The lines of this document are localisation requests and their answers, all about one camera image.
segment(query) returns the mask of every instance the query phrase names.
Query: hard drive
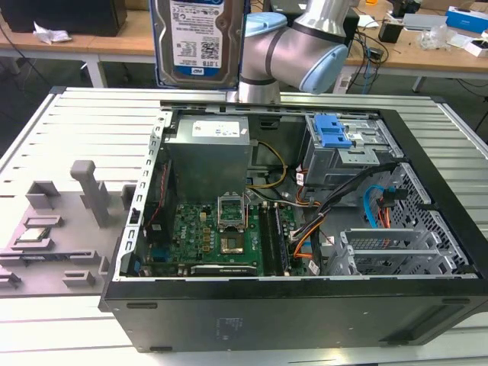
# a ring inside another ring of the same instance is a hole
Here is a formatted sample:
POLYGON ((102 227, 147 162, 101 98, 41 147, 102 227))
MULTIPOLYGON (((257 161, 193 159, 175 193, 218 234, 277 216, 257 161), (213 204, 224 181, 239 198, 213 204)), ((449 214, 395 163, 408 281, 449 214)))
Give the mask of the hard drive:
POLYGON ((249 0, 150 0, 161 87, 234 89, 249 0))

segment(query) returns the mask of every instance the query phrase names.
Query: white box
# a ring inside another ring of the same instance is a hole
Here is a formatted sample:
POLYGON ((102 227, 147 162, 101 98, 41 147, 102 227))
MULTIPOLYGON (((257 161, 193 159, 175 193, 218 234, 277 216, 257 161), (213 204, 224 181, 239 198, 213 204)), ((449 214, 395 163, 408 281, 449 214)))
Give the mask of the white box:
POLYGON ((476 57, 488 57, 488 48, 481 48, 473 42, 469 42, 464 49, 476 57))

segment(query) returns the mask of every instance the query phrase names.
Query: green circuit board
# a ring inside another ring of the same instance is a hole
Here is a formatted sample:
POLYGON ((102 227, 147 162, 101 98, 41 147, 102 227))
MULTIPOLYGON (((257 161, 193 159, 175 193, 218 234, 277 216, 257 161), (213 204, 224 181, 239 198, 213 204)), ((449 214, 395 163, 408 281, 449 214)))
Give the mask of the green circuit board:
MULTIPOLYGON (((264 275, 259 206, 249 205, 244 213, 246 229, 244 233, 221 233, 217 227, 216 204, 180 204, 176 210, 175 229, 169 249, 152 247, 151 267, 155 275, 175 275, 171 264, 205 265, 248 265, 257 268, 258 276, 264 275)), ((224 208, 227 220, 238 220, 242 213, 235 206, 224 208)), ((290 230, 295 230, 296 222, 291 207, 280 209, 283 232, 288 238, 290 230)))

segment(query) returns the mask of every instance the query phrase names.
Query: motherboard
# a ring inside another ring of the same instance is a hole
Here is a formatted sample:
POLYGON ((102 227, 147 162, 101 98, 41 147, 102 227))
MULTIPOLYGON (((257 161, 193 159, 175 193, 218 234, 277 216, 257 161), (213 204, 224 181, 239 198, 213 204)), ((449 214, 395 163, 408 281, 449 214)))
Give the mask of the motherboard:
POLYGON ((224 275, 283 275, 290 263, 290 231, 297 227, 291 206, 179 204, 172 242, 150 245, 146 264, 161 277, 224 275), (219 226, 220 219, 245 227, 219 226))

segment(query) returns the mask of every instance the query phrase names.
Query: blue cable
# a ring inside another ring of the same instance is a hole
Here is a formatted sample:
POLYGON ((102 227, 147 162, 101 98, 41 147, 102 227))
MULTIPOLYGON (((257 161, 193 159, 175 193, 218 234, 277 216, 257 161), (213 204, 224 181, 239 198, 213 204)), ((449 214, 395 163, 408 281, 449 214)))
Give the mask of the blue cable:
POLYGON ((371 207, 369 206, 369 195, 374 189, 379 189, 380 191, 384 192, 384 187, 381 187, 380 185, 370 186, 363 195, 363 207, 369 224, 371 224, 371 227, 373 229, 377 229, 378 225, 376 224, 376 220, 374 219, 373 213, 371 212, 371 207))
POLYGON ((366 66, 366 73, 365 73, 365 77, 364 79, 366 80, 366 82, 364 82, 364 85, 363 85, 363 90, 361 92, 361 94, 366 94, 366 86, 368 85, 368 80, 370 79, 370 76, 369 76, 369 71, 370 71, 370 65, 371 65, 371 51, 369 50, 369 47, 366 47, 366 50, 368 52, 368 65, 366 66))

